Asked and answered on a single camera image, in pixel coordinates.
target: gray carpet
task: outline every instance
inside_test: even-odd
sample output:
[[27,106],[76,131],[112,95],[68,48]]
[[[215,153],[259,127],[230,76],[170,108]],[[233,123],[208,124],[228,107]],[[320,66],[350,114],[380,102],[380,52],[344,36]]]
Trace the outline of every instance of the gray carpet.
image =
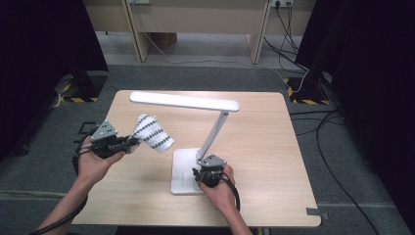
[[[284,77],[290,75],[283,71],[280,73]],[[78,134],[81,125],[85,121],[101,122],[117,90],[122,89],[281,92],[292,114],[336,108],[333,104],[291,103],[284,83],[276,73],[266,69],[110,66],[98,102],[61,103],[39,123],[29,143],[28,154],[8,157],[0,164],[0,234],[31,232],[56,205],[59,197],[67,192],[75,178],[70,159],[76,145],[73,141],[81,137]],[[368,221],[333,179],[319,154],[315,129],[320,122],[318,119],[325,115],[292,115],[311,186],[322,213],[322,224],[316,228],[272,228],[271,234],[374,234]],[[365,164],[342,117],[334,117],[322,126],[319,143],[331,170],[380,234],[410,234],[388,192]],[[114,235],[116,230],[114,226],[75,225],[71,231],[84,235]]]

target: wrist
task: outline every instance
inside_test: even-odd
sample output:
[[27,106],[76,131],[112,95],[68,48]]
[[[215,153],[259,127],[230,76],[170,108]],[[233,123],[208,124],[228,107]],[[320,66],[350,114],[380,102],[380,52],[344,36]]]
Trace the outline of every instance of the wrist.
[[89,192],[93,186],[94,186],[93,182],[77,177],[75,181],[73,182],[71,189],[75,191]]
[[222,213],[222,215],[224,217],[231,216],[231,215],[234,215],[236,213],[239,213],[238,210],[236,209],[236,207],[234,207],[233,205],[226,206],[226,207],[221,207],[221,208],[219,208],[219,211],[220,211],[220,213]]

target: black curtain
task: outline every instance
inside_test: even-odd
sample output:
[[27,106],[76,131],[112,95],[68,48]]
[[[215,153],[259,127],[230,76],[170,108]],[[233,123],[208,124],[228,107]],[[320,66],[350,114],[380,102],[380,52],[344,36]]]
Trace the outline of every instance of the black curtain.
[[[415,1],[347,1],[354,7],[321,68],[333,77],[340,108],[366,161],[415,233]],[[340,5],[317,0],[300,63],[316,62]]]
[[64,75],[108,67],[82,0],[3,0],[0,31],[1,160],[27,142]]

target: white desk lamp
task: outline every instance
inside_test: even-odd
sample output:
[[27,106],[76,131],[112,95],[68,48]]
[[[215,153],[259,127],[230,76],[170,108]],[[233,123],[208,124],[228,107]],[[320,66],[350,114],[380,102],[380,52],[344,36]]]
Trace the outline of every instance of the white desk lamp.
[[219,118],[202,148],[177,149],[173,153],[171,192],[175,195],[202,193],[195,181],[192,168],[200,168],[199,165],[208,165],[205,161],[208,148],[219,133],[229,112],[239,111],[239,103],[233,100],[197,98],[144,91],[133,91],[130,95],[130,101],[138,104],[220,111]]

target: yellow and black tape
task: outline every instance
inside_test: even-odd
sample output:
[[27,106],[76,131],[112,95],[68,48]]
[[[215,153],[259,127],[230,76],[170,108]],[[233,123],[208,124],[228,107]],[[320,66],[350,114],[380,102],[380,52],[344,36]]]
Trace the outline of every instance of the yellow and black tape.
[[98,97],[96,94],[83,94],[84,97],[76,96],[76,86],[72,86],[72,83],[68,83],[62,91],[61,102],[73,102],[73,103],[84,103],[84,102],[97,102]]
[[84,103],[84,102],[97,102],[98,98],[80,98],[80,97],[62,97],[61,101]]
[[290,97],[290,101],[295,104],[307,104],[307,105],[328,105],[329,101],[325,98],[323,99],[299,99],[296,97],[296,92],[293,91],[292,87],[288,85],[288,82],[290,81],[289,78],[284,78],[284,82],[287,84],[288,89],[287,93]]

